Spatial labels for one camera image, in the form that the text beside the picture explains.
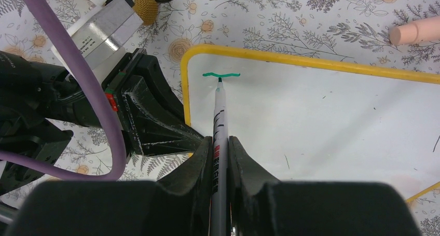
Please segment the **yellow framed whiteboard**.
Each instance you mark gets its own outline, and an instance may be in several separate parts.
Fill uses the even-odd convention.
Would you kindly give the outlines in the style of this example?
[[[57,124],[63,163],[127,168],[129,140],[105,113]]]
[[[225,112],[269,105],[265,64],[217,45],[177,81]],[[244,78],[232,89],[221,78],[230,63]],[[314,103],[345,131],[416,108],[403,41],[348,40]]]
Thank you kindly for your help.
[[[272,175],[439,191],[439,76],[225,46],[181,61],[185,121],[213,134],[217,76],[228,133]]]

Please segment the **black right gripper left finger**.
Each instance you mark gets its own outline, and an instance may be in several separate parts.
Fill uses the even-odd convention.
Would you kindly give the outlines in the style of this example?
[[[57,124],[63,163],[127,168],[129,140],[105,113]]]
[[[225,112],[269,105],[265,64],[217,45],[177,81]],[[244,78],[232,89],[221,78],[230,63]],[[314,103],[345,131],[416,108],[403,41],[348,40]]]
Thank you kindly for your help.
[[[212,138],[193,156],[153,181],[38,185],[8,235],[207,235]]]

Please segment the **green whiteboard marker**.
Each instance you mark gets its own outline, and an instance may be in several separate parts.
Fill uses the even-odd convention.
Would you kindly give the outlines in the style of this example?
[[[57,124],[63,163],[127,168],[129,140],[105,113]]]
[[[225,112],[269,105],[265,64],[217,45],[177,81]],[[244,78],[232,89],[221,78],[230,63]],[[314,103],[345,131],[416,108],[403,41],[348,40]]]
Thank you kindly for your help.
[[[228,127],[226,92],[222,78],[215,90],[213,119],[213,184],[211,197],[210,235],[229,235],[227,203]]]

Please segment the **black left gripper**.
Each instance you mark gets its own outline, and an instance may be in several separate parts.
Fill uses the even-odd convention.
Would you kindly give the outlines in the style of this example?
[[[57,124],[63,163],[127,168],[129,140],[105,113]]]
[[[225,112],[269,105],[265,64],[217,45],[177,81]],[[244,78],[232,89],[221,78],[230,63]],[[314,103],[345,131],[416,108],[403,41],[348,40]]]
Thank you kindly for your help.
[[[45,117],[100,128],[116,150],[158,156],[195,151],[203,136],[185,123],[183,104],[165,79],[156,57],[142,49],[125,53],[102,83],[86,89],[67,68],[48,64],[54,95]]]

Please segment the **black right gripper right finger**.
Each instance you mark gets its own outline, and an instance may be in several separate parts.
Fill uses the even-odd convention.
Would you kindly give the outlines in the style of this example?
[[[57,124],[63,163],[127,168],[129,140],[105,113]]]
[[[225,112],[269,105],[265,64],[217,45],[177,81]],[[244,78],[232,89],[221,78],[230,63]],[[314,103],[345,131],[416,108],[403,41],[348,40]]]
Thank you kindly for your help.
[[[400,194],[377,182],[281,181],[229,138],[239,235],[420,235]]]

